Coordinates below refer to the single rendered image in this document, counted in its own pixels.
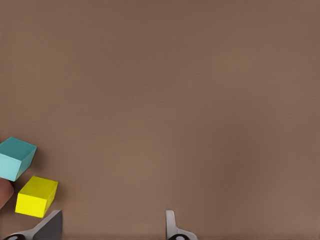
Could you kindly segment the yellow cube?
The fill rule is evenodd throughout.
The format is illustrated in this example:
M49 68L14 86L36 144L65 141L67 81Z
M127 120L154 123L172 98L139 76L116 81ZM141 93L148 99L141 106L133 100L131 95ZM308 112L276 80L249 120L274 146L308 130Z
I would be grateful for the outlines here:
M58 182L32 176L17 194L15 213L43 218L56 196Z

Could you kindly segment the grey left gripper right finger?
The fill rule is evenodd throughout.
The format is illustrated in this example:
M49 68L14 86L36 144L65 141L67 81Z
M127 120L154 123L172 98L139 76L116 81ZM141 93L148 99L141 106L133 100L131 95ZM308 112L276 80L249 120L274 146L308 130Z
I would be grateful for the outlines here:
M166 210L166 240L198 240L198 237L190 231L180 229L176 225L173 210Z

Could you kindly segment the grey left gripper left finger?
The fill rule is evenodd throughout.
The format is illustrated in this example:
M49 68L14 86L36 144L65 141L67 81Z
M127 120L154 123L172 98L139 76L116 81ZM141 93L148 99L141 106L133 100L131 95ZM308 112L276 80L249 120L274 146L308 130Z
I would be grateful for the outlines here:
M60 240L63 234L63 211L54 210L34 228L12 233L3 240Z

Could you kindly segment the brown cube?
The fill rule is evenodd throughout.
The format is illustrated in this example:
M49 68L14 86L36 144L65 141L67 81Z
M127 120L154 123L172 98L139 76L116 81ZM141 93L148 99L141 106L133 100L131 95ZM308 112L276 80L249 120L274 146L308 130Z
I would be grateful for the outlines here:
M6 203L13 196L15 190L12 183L0 177L0 210L6 205Z

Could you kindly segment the light blue cube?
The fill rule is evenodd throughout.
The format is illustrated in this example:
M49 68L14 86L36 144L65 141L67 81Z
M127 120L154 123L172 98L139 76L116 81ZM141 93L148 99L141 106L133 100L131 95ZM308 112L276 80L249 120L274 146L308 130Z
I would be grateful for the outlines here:
M36 150L13 136L0 143L0 178L15 182L31 165Z

